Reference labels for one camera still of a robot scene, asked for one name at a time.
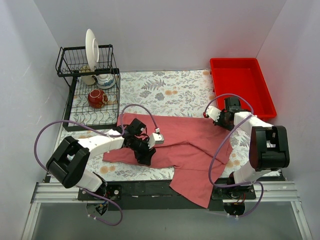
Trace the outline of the pink red t shirt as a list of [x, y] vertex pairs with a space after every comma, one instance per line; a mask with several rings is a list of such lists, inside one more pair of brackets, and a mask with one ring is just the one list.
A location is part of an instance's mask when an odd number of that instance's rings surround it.
[[[156, 152], [150, 166], [137, 162], [129, 148], [104, 153], [102, 160], [115, 164], [116, 174], [129, 174], [120, 166], [133, 167], [134, 177], [158, 178], [154, 169], [174, 168], [170, 187], [191, 202], [207, 208], [213, 190], [208, 176], [210, 163], [221, 142], [229, 133], [215, 126], [208, 118], [155, 116], [155, 121], [164, 136], [164, 143], [156, 145]], [[211, 177], [216, 181], [224, 172], [229, 161], [232, 146], [226, 142], [214, 160]]]

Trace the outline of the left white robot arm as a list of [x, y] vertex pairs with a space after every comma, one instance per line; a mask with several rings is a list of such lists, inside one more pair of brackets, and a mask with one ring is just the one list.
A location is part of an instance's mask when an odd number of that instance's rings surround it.
[[141, 165], [149, 166], [155, 154], [155, 145], [162, 144], [164, 137], [157, 128], [144, 138], [147, 126], [137, 118], [124, 127], [117, 126], [103, 135], [75, 139], [67, 136], [57, 147], [46, 168], [65, 188], [86, 189], [95, 200], [106, 196], [107, 182], [98, 174], [86, 169], [90, 159], [114, 150], [129, 148]]

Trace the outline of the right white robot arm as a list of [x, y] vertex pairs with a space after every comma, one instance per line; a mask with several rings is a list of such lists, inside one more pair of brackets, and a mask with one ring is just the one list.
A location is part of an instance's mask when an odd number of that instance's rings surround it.
[[[230, 93], [229, 97], [224, 99], [222, 110], [209, 103], [203, 115], [212, 119], [214, 125], [229, 131], [212, 158], [208, 178], [214, 187], [226, 189], [230, 198], [239, 198], [245, 192], [244, 186], [253, 185], [265, 174], [289, 166], [290, 153], [286, 128], [259, 119], [254, 114], [253, 107], [243, 97]], [[248, 162], [230, 174], [227, 184], [216, 184], [212, 179], [213, 163], [221, 148], [237, 129], [250, 136]]]

